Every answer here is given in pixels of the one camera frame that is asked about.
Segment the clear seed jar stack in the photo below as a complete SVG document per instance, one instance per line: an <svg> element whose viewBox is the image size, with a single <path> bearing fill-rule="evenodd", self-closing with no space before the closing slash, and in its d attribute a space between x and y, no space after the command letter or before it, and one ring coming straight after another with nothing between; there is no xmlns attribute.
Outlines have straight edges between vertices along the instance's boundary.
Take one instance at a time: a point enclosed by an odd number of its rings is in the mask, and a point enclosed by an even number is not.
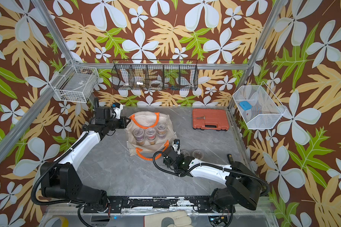
<svg viewBox="0 0 341 227"><path fill-rule="evenodd" d="M156 134L157 134L156 129L152 127L147 128L145 131L145 134L150 145L154 145L156 143Z"/></svg>
<svg viewBox="0 0 341 227"><path fill-rule="evenodd" d="M142 128L136 128L133 131L133 136L135 138L136 144L139 146L143 146L145 143L145 131Z"/></svg>
<svg viewBox="0 0 341 227"><path fill-rule="evenodd" d="M165 123L158 123L156 126L156 131L160 140L165 139L167 134L167 125Z"/></svg>

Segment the white mesh basket right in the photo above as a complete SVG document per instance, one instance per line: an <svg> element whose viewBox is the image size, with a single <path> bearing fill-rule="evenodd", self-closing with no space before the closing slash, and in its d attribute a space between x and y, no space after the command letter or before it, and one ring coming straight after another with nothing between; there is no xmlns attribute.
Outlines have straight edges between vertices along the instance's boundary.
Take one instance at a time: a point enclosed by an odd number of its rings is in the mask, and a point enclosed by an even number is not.
<svg viewBox="0 0 341 227"><path fill-rule="evenodd" d="M250 130L273 129L287 111L276 94L264 82L261 85L240 86L234 92L233 99ZM239 106L241 101L248 101L253 106L252 109L244 111Z"/></svg>

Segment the beige canvas bag orange handles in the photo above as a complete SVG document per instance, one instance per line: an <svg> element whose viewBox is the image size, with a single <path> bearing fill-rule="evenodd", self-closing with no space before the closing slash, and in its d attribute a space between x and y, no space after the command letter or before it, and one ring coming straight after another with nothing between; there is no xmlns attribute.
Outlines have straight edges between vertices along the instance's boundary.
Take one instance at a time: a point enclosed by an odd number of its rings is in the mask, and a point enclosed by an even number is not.
<svg viewBox="0 0 341 227"><path fill-rule="evenodd" d="M127 148L131 156L151 161L156 151L164 151L177 139L170 116L155 112L137 112L125 128Z"/></svg>

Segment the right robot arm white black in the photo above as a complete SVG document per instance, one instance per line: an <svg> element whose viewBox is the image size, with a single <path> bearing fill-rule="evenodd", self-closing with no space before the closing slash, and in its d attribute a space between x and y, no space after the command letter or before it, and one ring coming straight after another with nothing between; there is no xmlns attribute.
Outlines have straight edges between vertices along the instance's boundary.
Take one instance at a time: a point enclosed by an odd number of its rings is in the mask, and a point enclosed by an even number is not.
<svg viewBox="0 0 341 227"><path fill-rule="evenodd" d="M199 177L225 185L211 193L208 204L213 211L233 210L236 204L256 210L259 198L267 195L271 187L241 162L229 160L228 165L217 165L184 156L173 147L157 151L152 157L154 166L178 177Z"/></svg>

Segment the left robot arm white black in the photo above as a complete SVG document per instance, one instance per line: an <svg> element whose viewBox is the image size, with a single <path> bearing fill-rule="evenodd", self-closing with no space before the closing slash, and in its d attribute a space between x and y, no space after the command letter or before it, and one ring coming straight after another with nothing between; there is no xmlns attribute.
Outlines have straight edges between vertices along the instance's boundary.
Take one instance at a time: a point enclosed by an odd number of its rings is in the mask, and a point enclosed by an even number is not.
<svg viewBox="0 0 341 227"><path fill-rule="evenodd" d="M84 158L109 132L127 127L131 120L121 116L122 110L123 105L119 103L110 107L95 107L94 117L83 125L80 138L54 162L45 162L41 166L40 176L31 192L34 204L72 203L97 212L108 208L107 193L84 185L77 170Z"/></svg>

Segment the black screwdriver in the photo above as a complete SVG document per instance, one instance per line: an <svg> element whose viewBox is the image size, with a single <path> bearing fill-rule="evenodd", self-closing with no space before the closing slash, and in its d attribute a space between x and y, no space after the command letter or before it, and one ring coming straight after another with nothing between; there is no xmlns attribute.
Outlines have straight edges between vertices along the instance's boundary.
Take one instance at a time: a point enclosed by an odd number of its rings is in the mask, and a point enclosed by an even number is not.
<svg viewBox="0 0 341 227"><path fill-rule="evenodd" d="M232 165L234 163L234 159L232 154L227 154L227 159L230 165Z"/></svg>

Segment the red plastic tool case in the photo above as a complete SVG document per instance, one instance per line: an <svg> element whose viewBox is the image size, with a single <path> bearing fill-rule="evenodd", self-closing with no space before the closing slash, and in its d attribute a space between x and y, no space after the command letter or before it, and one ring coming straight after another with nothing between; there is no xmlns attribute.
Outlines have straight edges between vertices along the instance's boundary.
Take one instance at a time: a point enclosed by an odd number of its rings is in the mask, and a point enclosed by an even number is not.
<svg viewBox="0 0 341 227"><path fill-rule="evenodd" d="M196 108L192 111L192 127L197 130L228 131L226 110Z"/></svg>

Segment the blue object in basket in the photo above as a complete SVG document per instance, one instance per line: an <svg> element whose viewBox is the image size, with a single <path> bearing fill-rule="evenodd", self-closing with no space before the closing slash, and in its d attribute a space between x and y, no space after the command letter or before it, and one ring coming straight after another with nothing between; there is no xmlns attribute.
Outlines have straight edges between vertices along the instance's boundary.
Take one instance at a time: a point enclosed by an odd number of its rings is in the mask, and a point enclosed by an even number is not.
<svg viewBox="0 0 341 227"><path fill-rule="evenodd" d="M248 111L252 109L252 105L248 102L248 101L241 101L239 103L239 106L244 110L244 111Z"/></svg>

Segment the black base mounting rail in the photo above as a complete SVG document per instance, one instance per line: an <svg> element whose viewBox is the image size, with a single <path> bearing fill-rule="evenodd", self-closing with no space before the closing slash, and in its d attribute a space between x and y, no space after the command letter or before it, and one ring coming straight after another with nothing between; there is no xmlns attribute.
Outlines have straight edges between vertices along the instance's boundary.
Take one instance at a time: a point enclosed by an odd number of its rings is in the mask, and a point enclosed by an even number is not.
<svg viewBox="0 0 341 227"><path fill-rule="evenodd" d="M186 211L196 214L231 213L234 205L224 207L211 196L109 196L101 205L85 205L85 213L140 214L166 211Z"/></svg>

